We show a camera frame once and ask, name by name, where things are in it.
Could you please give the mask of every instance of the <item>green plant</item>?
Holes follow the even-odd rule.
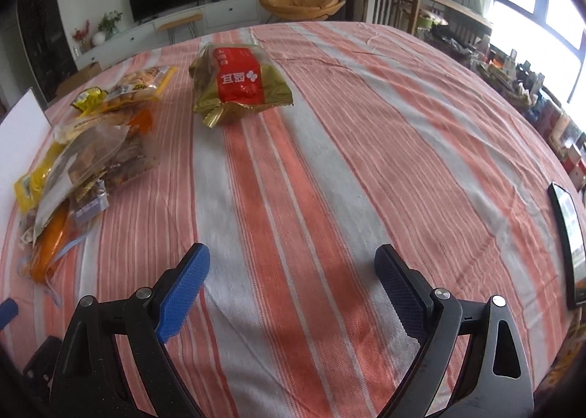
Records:
[[[102,16],[102,20],[98,25],[98,30],[103,31],[104,33],[112,33],[114,28],[116,28],[116,23],[118,23],[121,18],[122,13],[117,10],[111,11],[107,14],[104,13],[104,16]]]

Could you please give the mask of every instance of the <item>white cabinet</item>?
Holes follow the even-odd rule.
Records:
[[[257,0],[227,0],[206,7],[207,28],[217,28],[258,19]]]
[[[198,11],[203,12],[203,21],[196,23],[200,36],[260,23],[257,0],[225,0],[180,10],[124,31],[103,45],[90,49],[75,60],[77,69],[96,61],[105,69],[142,51],[159,48],[163,38],[167,39],[166,33],[162,37],[162,33],[157,31],[159,27],[177,19],[187,18]]]

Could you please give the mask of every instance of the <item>tv stand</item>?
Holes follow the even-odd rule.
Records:
[[[75,59],[77,69],[99,62],[103,69],[120,63],[143,51],[150,51],[169,45],[164,25],[172,24],[180,19],[200,14],[202,19],[196,21],[199,36],[234,28],[251,27],[260,24],[258,0],[225,0],[215,3],[202,3],[182,7],[173,12],[164,12],[155,18],[141,21],[129,30],[113,36],[100,46],[90,49]],[[191,39],[189,27],[177,26],[173,41],[182,42]]]

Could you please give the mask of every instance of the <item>screw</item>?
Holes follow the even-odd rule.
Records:
[[[92,295],[85,295],[79,300],[79,305],[81,307],[91,306],[94,302],[94,297]]]
[[[505,307],[507,304],[507,301],[505,301],[505,298],[502,297],[501,295],[495,295],[492,297],[492,303],[498,307]]]
[[[135,294],[139,299],[146,299],[147,297],[151,296],[151,288],[150,287],[142,287],[140,288]]]
[[[447,289],[444,289],[443,287],[439,287],[434,291],[434,294],[436,296],[436,298],[438,299],[442,299],[442,300],[446,300],[449,299],[451,294],[449,293],[449,291]]]

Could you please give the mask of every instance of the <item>red label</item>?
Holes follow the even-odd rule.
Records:
[[[216,81],[222,103],[237,102],[255,106],[264,103],[263,80],[257,59],[247,48],[216,48],[220,68]]]

